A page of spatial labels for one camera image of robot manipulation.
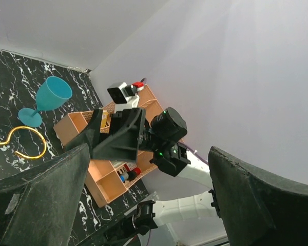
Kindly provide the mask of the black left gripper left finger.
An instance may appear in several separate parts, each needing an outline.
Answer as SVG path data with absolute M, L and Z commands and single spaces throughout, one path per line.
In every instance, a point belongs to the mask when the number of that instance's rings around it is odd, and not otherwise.
M 0 245 L 67 245 L 89 162 L 82 144 L 0 180 Z

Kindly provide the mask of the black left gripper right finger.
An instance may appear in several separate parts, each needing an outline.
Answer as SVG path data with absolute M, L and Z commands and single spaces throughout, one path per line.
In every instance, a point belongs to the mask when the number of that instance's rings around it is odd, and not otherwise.
M 308 185 L 211 147 L 214 205 L 230 245 L 308 245 Z

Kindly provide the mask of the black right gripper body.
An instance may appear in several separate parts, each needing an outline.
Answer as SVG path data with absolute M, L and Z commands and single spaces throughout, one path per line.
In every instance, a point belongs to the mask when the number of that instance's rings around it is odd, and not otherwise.
M 144 130 L 146 111 L 133 108 L 113 113 L 110 121 L 110 160 L 136 161 L 139 136 Z

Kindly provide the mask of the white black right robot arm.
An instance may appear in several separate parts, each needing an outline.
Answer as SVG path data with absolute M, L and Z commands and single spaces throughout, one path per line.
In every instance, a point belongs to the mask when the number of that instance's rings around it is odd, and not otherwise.
M 100 133 L 101 110 L 96 109 L 85 129 L 64 149 L 87 144 L 90 157 L 99 160 L 136 161 L 139 151 L 153 153 L 150 162 L 172 177 L 196 181 L 208 191 L 168 201 L 148 200 L 137 205 L 136 212 L 123 218 L 105 232 L 109 243 L 145 235 L 170 222 L 190 218 L 218 217 L 220 214 L 209 166 L 192 163 L 180 140 L 187 134 L 185 120 L 174 108 L 167 108 L 152 121 L 146 120 L 143 108 L 124 109 L 111 117 L 107 134 Z

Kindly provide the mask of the teal wine glass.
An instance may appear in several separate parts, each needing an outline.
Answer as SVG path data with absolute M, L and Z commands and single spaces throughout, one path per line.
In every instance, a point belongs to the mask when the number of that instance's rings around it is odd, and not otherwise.
M 57 76 L 50 76 L 39 87 L 36 93 L 36 109 L 20 109 L 18 117 L 24 125 L 37 128 L 43 122 L 40 115 L 41 111 L 52 111 L 59 108 L 69 100 L 72 95 L 72 89 L 66 81 Z

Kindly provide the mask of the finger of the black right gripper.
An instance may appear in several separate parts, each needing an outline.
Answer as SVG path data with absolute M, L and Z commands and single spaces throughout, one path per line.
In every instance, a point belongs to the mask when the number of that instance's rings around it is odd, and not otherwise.
M 139 136 L 143 130 L 143 110 L 123 110 L 112 114 L 109 133 L 93 148 L 93 159 L 136 161 Z
M 69 151 L 79 145 L 87 144 L 90 156 L 93 156 L 93 149 L 99 144 L 100 141 L 100 126 L 102 120 L 102 109 L 95 109 L 88 125 L 69 141 L 64 146 L 64 151 Z

